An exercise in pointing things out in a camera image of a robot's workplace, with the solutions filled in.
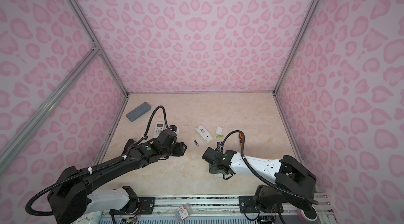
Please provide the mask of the white battery cover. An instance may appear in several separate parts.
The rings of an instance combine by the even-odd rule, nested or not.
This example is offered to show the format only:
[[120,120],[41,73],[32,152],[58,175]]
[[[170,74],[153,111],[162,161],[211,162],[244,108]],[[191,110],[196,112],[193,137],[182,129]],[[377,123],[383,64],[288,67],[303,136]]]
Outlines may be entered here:
[[216,131],[215,131],[215,134],[216,135],[222,135],[222,133],[223,133],[223,127],[217,127]]

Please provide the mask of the orange black screwdriver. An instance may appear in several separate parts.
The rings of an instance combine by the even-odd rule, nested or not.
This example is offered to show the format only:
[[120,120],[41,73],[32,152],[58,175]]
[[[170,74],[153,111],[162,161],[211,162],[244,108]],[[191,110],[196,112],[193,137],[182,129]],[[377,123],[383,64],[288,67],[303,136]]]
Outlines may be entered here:
[[243,146],[244,142],[245,142],[245,136],[243,133],[239,133],[238,134],[238,139],[239,139],[239,145]]

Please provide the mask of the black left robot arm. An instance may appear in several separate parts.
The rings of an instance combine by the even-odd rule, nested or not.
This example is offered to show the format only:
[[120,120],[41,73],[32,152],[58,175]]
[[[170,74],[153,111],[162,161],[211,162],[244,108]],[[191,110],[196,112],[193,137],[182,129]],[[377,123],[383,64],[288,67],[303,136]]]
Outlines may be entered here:
[[116,158],[88,168],[66,168],[56,183],[27,202],[25,211],[32,216],[54,216],[59,224],[70,224],[87,213],[103,210],[112,214],[137,214],[141,203],[130,186],[111,191],[98,191],[98,188],[160,160],[182,157],[186,150],[185,143],[178,142],[177,133],[171,129],[163,130],[157,138],[145,143],[129,139]]

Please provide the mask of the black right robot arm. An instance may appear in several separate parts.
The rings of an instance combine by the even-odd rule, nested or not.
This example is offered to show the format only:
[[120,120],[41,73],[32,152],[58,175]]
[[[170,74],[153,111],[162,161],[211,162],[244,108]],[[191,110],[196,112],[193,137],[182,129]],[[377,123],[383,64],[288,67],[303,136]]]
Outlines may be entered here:
[[234,175],[252,175],[263,184],[253,196],[252,206],[260,212],[269,212],[283,203],[303,211],[313,210],[319,202],[314,199],[316,177],[294,157],[261,159],[245,156],[242,152],[207,148],[202,159],[209,164],[211,174],[221,174],[225,179]]

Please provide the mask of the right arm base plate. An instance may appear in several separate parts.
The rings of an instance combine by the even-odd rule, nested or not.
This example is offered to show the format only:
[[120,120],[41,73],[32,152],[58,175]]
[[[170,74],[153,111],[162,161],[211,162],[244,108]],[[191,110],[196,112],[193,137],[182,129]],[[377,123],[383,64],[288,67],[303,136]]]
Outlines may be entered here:
[[239,196],[241,213],[275,213],[284,212],[283,206],[273,196]]

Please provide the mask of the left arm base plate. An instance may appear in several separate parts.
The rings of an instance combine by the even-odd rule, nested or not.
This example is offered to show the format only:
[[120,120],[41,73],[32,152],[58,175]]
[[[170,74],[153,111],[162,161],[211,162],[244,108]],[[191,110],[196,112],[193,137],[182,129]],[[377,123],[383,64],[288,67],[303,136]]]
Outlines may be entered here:
[[121,209],[111,209],[113,215],[151,215],[155,205],[155,197],[136,197]]

